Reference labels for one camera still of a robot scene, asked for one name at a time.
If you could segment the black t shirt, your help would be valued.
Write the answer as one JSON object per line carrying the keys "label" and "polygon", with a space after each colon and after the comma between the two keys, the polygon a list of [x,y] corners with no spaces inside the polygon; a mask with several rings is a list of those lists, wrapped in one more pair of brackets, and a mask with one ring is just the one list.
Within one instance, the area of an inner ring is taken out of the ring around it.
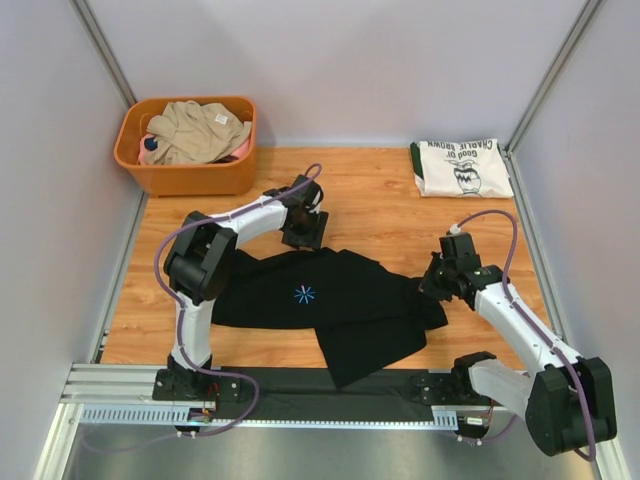
{"label": "black t shirt", "polygon": [[291,251],[256,259],[238,250],[215,300],[212,323],[316,334],[329,374],[342,389],[400,361],[447,326],[440,302],[420,280],[350,250]]}

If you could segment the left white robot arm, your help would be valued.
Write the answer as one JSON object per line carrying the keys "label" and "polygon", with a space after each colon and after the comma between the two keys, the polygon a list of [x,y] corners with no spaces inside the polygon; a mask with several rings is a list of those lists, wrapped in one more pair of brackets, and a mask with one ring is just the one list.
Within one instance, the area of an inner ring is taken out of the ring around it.
{"label": "left white robot arm", "polygon": [[212,215],[194,211],[163,241],[160,250],[171,248],[163,266],[161,253],[156,253],[154,274],[175,301],[176,327],[167,366],[156,374],[153,399],[214,399],[221,375],[211,370],[210,325],[236,250],[272,231],[281,231],[287,246],[318,250],[329,217],[321,210],[323,199],[315,176],[306,173],[291,186],[268,190],[235,210]]}

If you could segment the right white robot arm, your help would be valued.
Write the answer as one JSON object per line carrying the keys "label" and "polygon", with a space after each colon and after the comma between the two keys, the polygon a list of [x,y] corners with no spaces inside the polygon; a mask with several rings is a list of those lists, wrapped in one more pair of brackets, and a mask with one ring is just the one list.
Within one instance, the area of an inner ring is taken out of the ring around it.
{"label": "right white robot arm", "polygon": [[555,456],[614,439],[618,433],[612,373],[554,334],[522,302],[495,265],[483,265],[467,232],[440,237],[421,281],[438,300],[458,298],[492,325],[523,362],[519,373],[489,352],[456,361],[452,395],[470,404],[488,397],[522,419],[535,445]]}

